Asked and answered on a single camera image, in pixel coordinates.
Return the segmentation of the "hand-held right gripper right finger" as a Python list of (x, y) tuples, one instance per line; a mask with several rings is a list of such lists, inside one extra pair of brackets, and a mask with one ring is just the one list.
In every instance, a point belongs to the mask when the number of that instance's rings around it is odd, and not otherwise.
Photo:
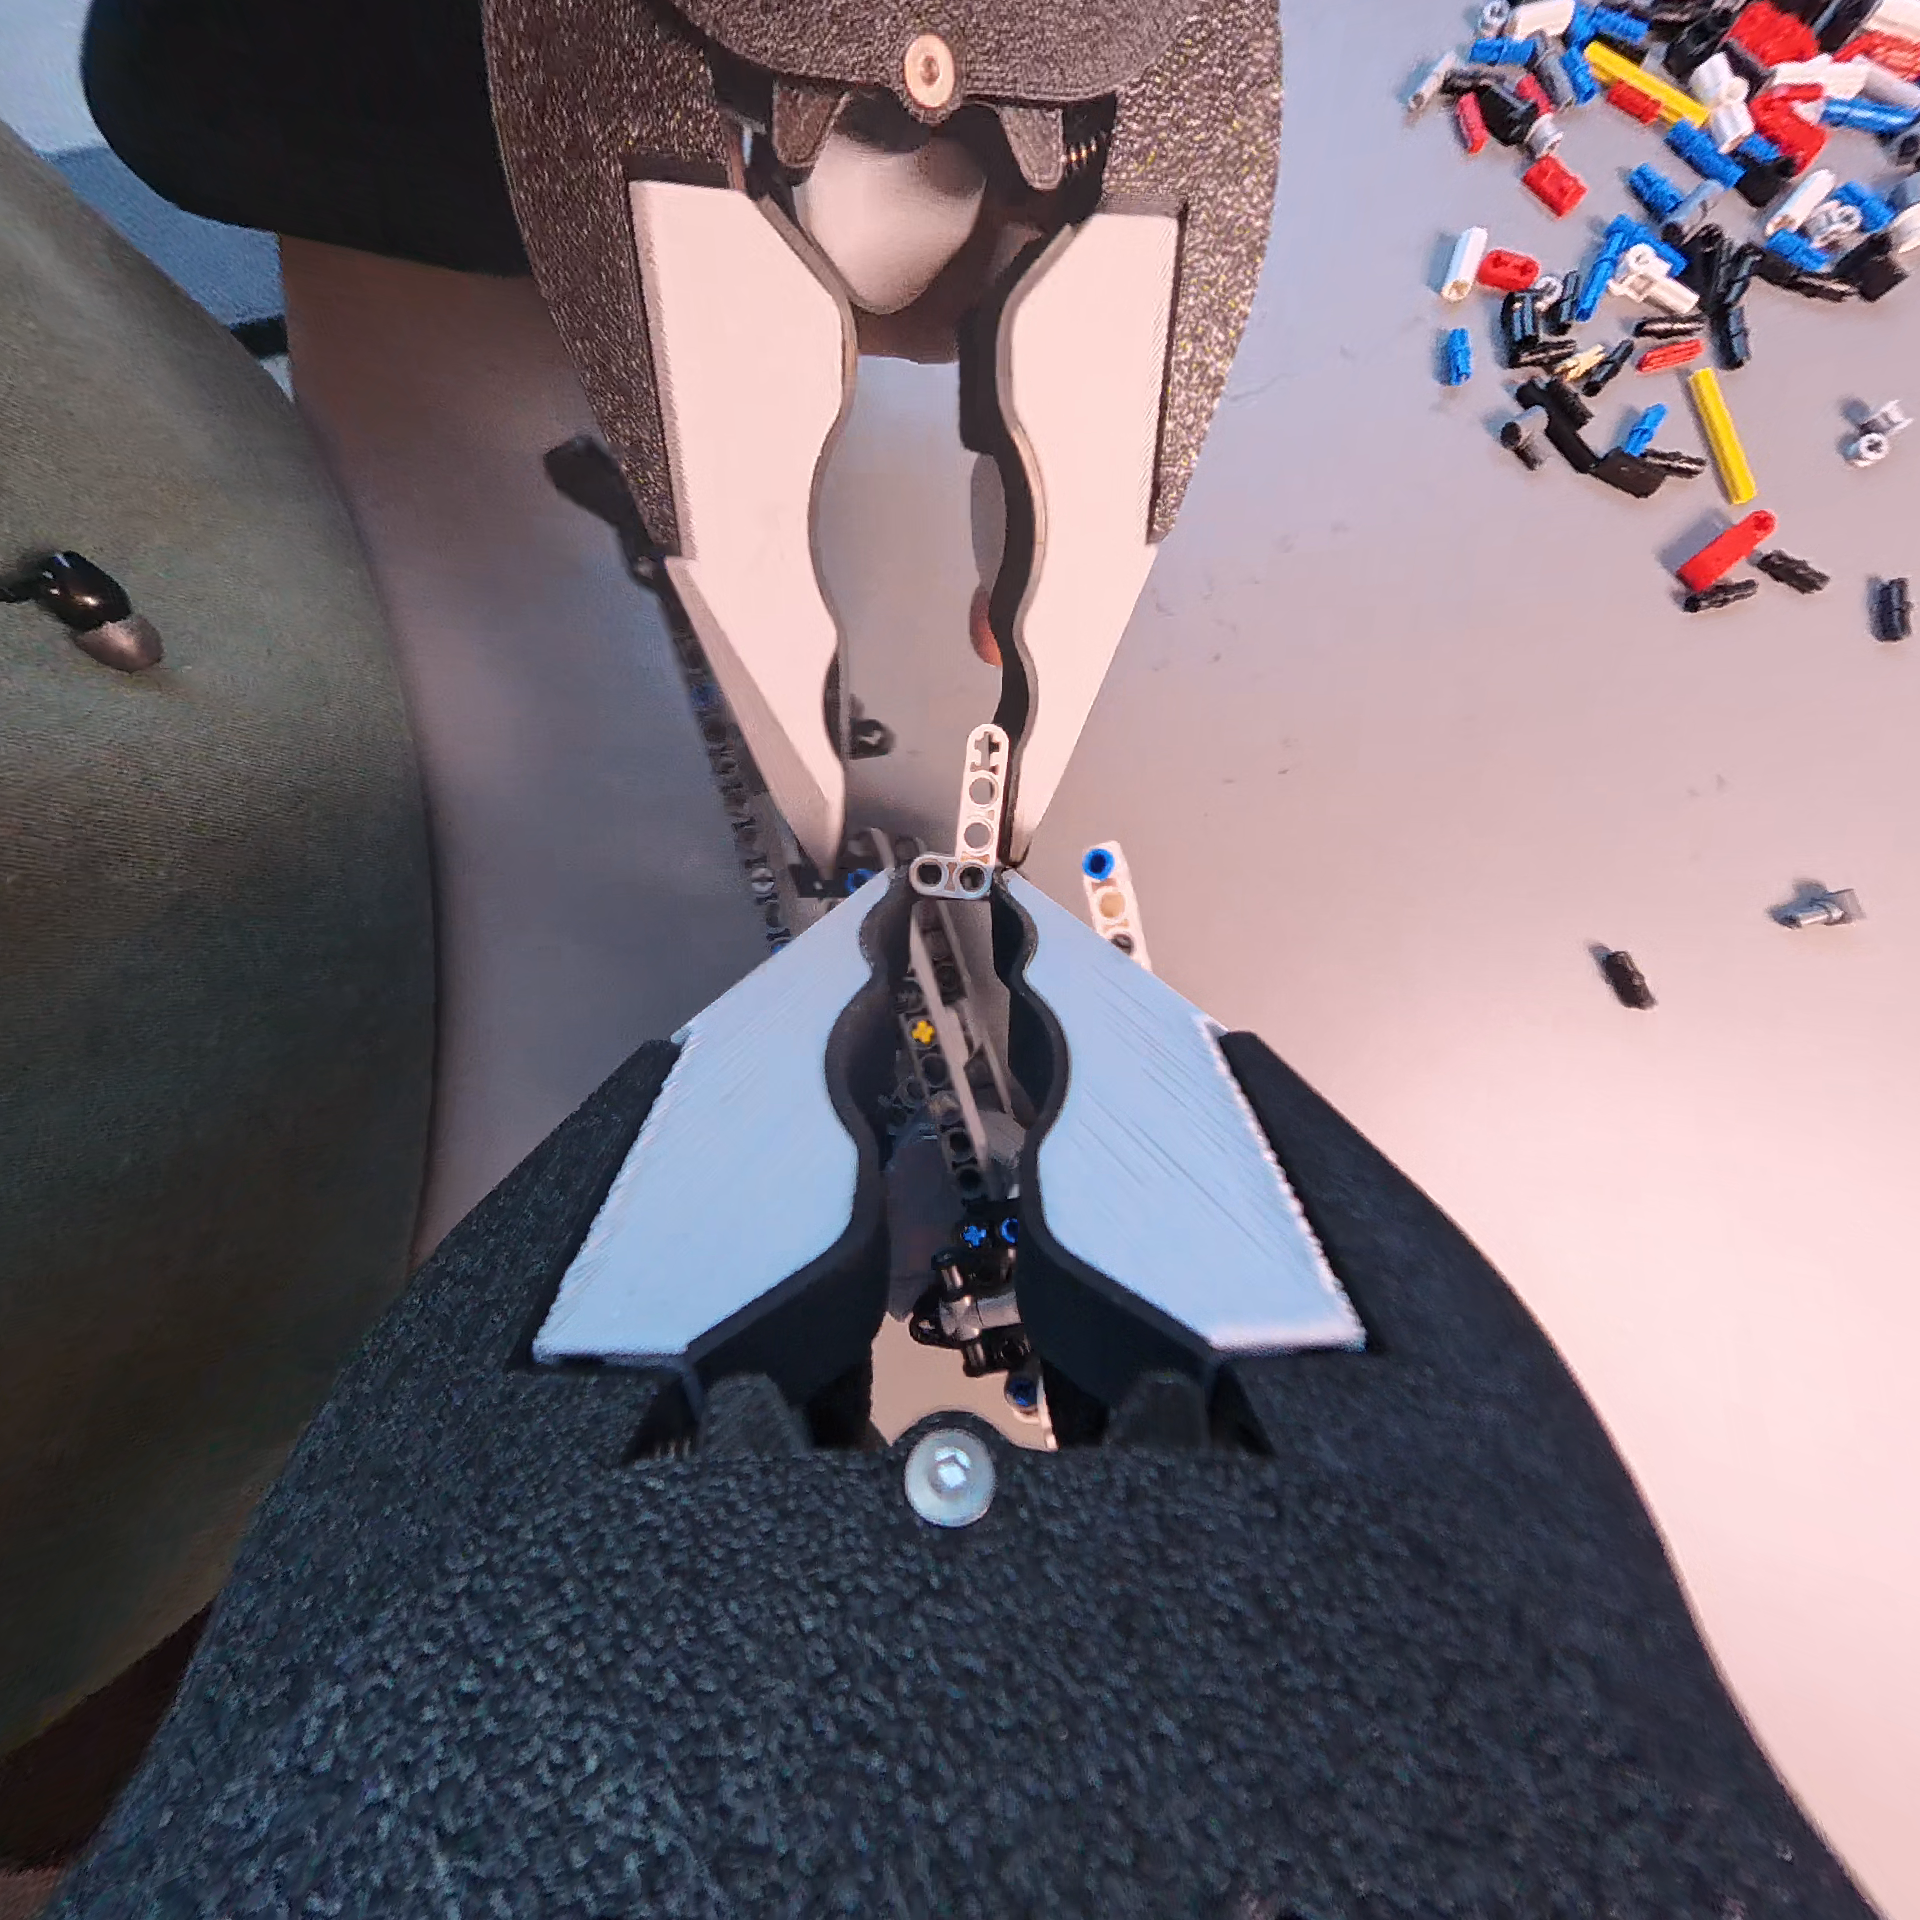
[(997, 885), (1018, 1309), (1045, 1358), (1362, 1350), (1219, 1025), (1021, 874)]

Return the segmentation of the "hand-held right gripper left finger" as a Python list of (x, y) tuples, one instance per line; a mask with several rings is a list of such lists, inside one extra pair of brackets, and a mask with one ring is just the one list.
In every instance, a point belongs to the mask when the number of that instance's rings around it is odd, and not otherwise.
[(537, 1361), (859, 1366), (889, 1298), (883, 1111), (910, 889), (874, 874), (675, 1036)]

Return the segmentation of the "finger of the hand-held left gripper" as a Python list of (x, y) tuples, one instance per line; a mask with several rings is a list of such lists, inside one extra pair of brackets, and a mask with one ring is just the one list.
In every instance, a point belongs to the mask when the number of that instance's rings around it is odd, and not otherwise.
[(1149, 576), (1179, 220), (1094, 212), (1025, 249), (964, 344), (964, 441), (993, 458), (991, 591), (1021, 863)]
[(847, 829), (844, 636), (813, 493), (857, 383), (840, 276), (772, 199), (635, 181), (635, 239), (678, 553), (673, 587), (800, 849)]

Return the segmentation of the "white spotted brick truck model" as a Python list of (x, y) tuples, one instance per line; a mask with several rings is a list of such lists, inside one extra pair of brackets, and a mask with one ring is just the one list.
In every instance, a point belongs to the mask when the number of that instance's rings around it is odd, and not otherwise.
[[(803, 863), (611, 452), (571, 436), (542, 465), (571, 506), (611, 527), (626, 576), (661, 604), (769, 946), (786, 946), (869, 878), (929, 863), (926, 844), (886, 829), (852, 829), (836, 878)], [(954, 1354), (966, 1379), (1009, 1379), (1002, 1394), (1016, 1419), (1041, 1426), (1041, 1367), (1016, 1307), (1021, 1111), (964, 961), (957, 901), (914, 899), (892, 1005), (897, 1083), (883, 1106), (894, 1248), (889, 1315), (918, 1345)]]

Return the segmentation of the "pile of small brick parts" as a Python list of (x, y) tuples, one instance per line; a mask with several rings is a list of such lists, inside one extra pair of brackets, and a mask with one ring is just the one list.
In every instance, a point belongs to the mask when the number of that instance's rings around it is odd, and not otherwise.
[(1916, 3), (1475, 3), (1423, 63), (1403, 122), (1444, 122), (1525, 199), (1594, 233), (1569, 270), (1486, 226), (1448, 239), (1448, 392), (1496, 348), (1496, 441), (1625, 501), (1711, 480), (1732, 514), (1677, 566), (1698, 616), (1765, 581), (1832, 579), (1780, 546), (1727, 379), (1753, 361), (1757, 290), (1870, 308), (1916, 285)]

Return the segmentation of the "grey desk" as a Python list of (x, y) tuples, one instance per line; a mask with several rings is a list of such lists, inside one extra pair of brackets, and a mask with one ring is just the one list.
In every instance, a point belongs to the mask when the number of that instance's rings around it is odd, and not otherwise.
[[(1832, 568), (1684, 616), (1715, 485), (1629, 504), (1444, 395), (1433, 250), (1465, 221), (1563, 270), (1513, 172), (1400, 122), (1472, 3), (1277, 3), (1269, 264), (1179, 530), (1034, 844), (1118, 835), (1157, 962), (1423, 1185), (1572, 1358), (1774, 1764), (1916, 1917), (1916, 652), (1864, 630), (1916, 571), (1916, 288), (1759, 300), (1732, 407)], [(611, 541), (537, 506), (537, 424), (588, 424), (528, 281), (280, 242), (290, 376), (388, 602), (443, 885), (440, 1117), (410, 1264), (715, 986), (641, 943), (653, 724), (611, 662)], [(859, 803), (954, 826), (974, 554), (949, 368), (867, 360), (824, 566), (897, 755)], [(1784, 928), (1803, 889), (1863, 923)], [(1623, 1010), (1594, 946), (1642, 968)]]

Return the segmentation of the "person in green sweatshirt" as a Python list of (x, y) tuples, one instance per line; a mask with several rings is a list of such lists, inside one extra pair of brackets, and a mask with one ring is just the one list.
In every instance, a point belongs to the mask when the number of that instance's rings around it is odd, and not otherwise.
[(5, 1748), (201, 1613), (395, 1296), (436, 935), (364, 549), (246, 348), (5, 133)]

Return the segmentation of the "black clip-on microphone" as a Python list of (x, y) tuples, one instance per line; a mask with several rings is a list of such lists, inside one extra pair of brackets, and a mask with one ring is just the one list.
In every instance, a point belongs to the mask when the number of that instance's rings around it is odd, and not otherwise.
[(119, 672), (143, 672), (163, 660), (157, 628), (132, 606), (129, 591), (82, 553), (50, 553), (5, 576), (5, 604), (35, 604), (73, 644)]

